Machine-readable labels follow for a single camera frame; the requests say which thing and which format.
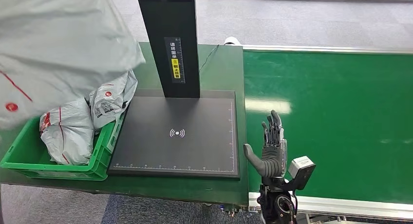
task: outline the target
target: wireless symbol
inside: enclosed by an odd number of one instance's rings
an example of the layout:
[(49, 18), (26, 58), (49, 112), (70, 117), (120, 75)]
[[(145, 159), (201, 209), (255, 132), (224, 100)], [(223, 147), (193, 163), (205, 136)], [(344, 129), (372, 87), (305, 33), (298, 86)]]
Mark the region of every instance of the wireless symbol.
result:
[(169, 136), (172, 138), (174, 136), (180, 136), (181, 138), (183, 138), (185, 136), (185, 130), (182, 129), (180, 131), (175, 131), (174, 129), (171, 129), (169, 132)]

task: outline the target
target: black vertical pillar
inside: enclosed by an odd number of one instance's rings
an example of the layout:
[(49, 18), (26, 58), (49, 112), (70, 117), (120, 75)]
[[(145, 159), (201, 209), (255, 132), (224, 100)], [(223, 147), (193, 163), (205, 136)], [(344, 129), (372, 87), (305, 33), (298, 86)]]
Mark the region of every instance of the black vertical pillar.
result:
[(199, 98), (195, 0), (139, 0), (165, 97)]

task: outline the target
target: robotic hand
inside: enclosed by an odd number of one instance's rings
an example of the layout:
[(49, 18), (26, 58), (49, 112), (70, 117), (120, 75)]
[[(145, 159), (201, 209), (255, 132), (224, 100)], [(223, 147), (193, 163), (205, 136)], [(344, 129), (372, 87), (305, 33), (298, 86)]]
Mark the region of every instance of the robotic hand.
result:
[[(252, 166), (261, 175), (260, 197), (263, 222), (266, 224), (296, 224), (297, 198), (296, 189), (302, 190), (308, 182), (315, 164), (306, 156), (292, 161), (288, 172), (293, 179), (285, 182), (287, 168), (287, 140), (280, 116), (274, 111), (267, 117), (269, 126), (264, 128), (264, 146), (262, 158), (258, 158), (249, 144), (244, 144), (244, 154)], [(291, 194), (295, 197), (293, 205)]]

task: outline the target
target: cable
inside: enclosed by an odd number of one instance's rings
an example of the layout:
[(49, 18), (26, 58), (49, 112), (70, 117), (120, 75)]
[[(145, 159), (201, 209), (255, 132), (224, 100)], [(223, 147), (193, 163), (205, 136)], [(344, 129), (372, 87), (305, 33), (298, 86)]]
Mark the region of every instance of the cable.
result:
[(214, 52), (216, 49), (218, 49), (218, 47), (219, 47), (219, 45), (216, 45), (216, 46), (211, 50), (211, 52), (209, 52), (209, 55), (208, 55), (207, 58), (205, 59), (205, 62), (202, 64), (202, 66), (201, 66), (201, 68), (199, 69), (199, 71), (202, 70), (202, 68), (203, 68), (203, 67), (205, 66), (205, 64), (207, 63), (209, 56), (211, 56), (212, 52)]
[(296, 191), (293, 191), (293, 197), (296, 200), (296, 206), (295, 206), (295, 215), (297, 215), (297, 211), (298, 211), (298, 199), (296, 197)]
[(290, 221), (288, 223), (289, 224), (296, 224), (296, 219), (294, 218), (295, 211), (294, 211), (293, 203), (290, 200), (287, 200), (286, 203), (287, 203), (288, 209), (290, 210)]
[(290, 208), (290, 212), (291, 212), (291, 222), (290, 223), (291, 224), (298, 224), (298, 222), (297, 222), (297, 209), (294, 208), (294, 205), (292, 204), (292, 202), (290, 202), (289, 208)]

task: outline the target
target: plastic mailing bag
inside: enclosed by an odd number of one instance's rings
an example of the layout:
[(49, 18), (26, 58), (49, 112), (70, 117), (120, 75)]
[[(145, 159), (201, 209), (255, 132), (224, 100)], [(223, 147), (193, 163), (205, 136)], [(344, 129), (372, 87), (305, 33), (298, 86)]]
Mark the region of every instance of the plastic mailing bag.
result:
[(132, 100), (137, 85), (138, 80), (130, 71), (91, 92), (90, 105), (95, 130), (119, 119)]
[(112, 0), (0, 0), (0, 129), (143, 62)]
[(40, 118), (40, 138), (51, 160), (59, 164), (88, 164), (93, 136), (90, 109), (83, 97), (54, 108)]

